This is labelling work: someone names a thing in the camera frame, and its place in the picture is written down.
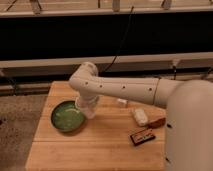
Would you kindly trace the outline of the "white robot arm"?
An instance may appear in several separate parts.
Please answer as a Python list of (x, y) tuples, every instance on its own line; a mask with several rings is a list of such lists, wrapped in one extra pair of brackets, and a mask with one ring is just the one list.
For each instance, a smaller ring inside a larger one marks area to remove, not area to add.
[(213, 82), (163, 78), (106, 78), (84, 62), (69, 79), (76, 107), (89, 118), (100, 95), (166, 110), (165, 171), (213, 171)]

